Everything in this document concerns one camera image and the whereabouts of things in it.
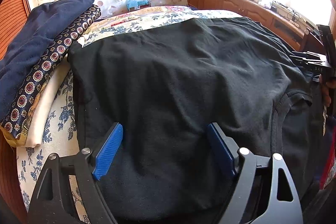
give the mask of red fabric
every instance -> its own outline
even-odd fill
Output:
[[[336,134],[336,127],[333,129],[333,140],[331,142],[330,150],[329,150],[329,156],[328,161],[325,164],[323,174],[320,180],[320,189],[323,189],[326,186],[326,182],[330,178],[330,171],[332,167],[334,166],[335,162],[335,134]]]

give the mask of black t-shirt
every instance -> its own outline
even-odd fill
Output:
[[[283,154],[302,197],[323,135],[322,102],[318,81],[291,62],[290,50],[248,18],[190,19],[74,43],[80,148],[93,147],[113,122],[124,127],[99,182],[113,215],[123,223],[213,217],[231,181],[213,159],[211,122],[255,155]]]

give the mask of floral bedspread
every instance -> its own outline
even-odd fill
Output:
[[[233,17],[240,17],[240,15],[226,10],[192,11],[184,6],[151,7],[149,10],[147,8],[147,10],[139,10],[93,23],[87,31],[89,38],[84,46],[104,37],[156,28],[190,18]],[[27,210],[37,178],[48,155],[56,152],[62,157],[77,154],[78,151],[73,103],[73,74],[70,70],[52,104],[44,128],[42,145],[35,148],[18,147],[16,149],[17,173]],[[80,197],[76,178],[74,176],[69,177],[80,220],[90,223]]]

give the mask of person's hand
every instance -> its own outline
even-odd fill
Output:
[[[323,96],[323,103],[326,107],[329,107],[331,103],[331,98],[329,96],[329,89],[336,89],[336,79],[332,81],[323,83],[322,75],[319,77],[320,84],[321,84],[321,91]]]

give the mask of wooden wall panel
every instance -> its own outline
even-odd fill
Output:
[[[0,4],[0,59],[8,44],[22,29],[27,20],[27,5],[23,0],[3,0]]]
[[[8,44],[25,24],[29,9],[26,0],[3,0],[0,4],[0,59]],[[26,223],[27,212],[22,200],[16,168],[16,150],[11,148],[0,133],[0,195],[11,211]]]

